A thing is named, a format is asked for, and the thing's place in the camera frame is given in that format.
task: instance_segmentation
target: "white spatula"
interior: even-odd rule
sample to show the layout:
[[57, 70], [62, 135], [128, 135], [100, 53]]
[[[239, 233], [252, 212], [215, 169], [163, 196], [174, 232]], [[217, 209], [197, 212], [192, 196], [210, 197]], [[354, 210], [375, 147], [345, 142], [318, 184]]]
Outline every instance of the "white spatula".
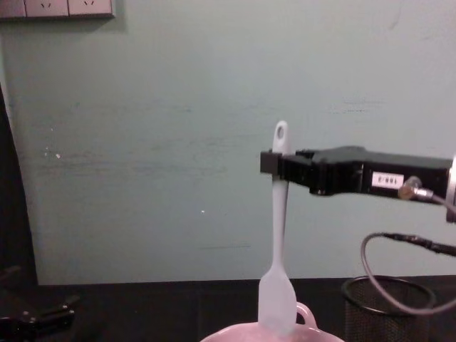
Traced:
[[[289, 154], [288, 125], [276, 126], [273, 152]], [[259, 282], [258, 322], [278, 336], [289, 335], [296, 324], [296, 294], [284, 268], [284, 233], [288, 182], [272, 178], [273, 258]]]

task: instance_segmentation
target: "power socket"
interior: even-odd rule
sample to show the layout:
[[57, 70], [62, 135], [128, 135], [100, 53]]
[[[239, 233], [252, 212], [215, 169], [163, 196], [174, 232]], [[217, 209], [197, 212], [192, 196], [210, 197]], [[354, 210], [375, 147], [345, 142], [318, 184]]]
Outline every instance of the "power socket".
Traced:
[[115, 0], [68, 0], [70, 16], [114, 16]]
[[23, 0], [0, 0], [0, 18], [23, 18], [26, 8]]
[[31, 18], [68, 16], [67, 0], [26, 0], [26, 13]]

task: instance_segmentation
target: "black wire basket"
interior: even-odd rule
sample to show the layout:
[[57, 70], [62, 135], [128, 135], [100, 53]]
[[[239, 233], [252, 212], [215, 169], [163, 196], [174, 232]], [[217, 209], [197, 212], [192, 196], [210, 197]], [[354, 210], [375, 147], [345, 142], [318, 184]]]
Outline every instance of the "black wire basket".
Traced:
[[[424, 286], [390, 276], [375, 276], [395, 299], [417, 309], [435, 305]], [[429, 316], [412, 316], [386, 301], [367, 276], [342, 286], [346, 300], [346, 342], [428, 342]]]

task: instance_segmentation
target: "pink bowl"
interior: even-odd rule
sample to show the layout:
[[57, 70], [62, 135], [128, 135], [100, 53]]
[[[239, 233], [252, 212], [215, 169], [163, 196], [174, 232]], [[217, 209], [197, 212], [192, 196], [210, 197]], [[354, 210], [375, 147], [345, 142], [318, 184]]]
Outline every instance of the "pink bowl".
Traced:
[[298, 314], [306, 324], [296, 324], [294, 332], [287, 337], [279, 337], [255, 323], [236, 324], [206, 337], [202, 342], [343, 342], [340, 338], [321, 331], [309, 308], [298, 303]]

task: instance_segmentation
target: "sticker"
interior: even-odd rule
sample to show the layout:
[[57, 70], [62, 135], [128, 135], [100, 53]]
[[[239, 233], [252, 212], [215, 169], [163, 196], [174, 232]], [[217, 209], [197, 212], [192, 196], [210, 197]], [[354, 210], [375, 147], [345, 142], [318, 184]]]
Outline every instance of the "sticker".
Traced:
[[404, 184], [404, 176], [394, 173], [374, 172], [372, 174], [372, 186], [385, 189], [399, 189]]

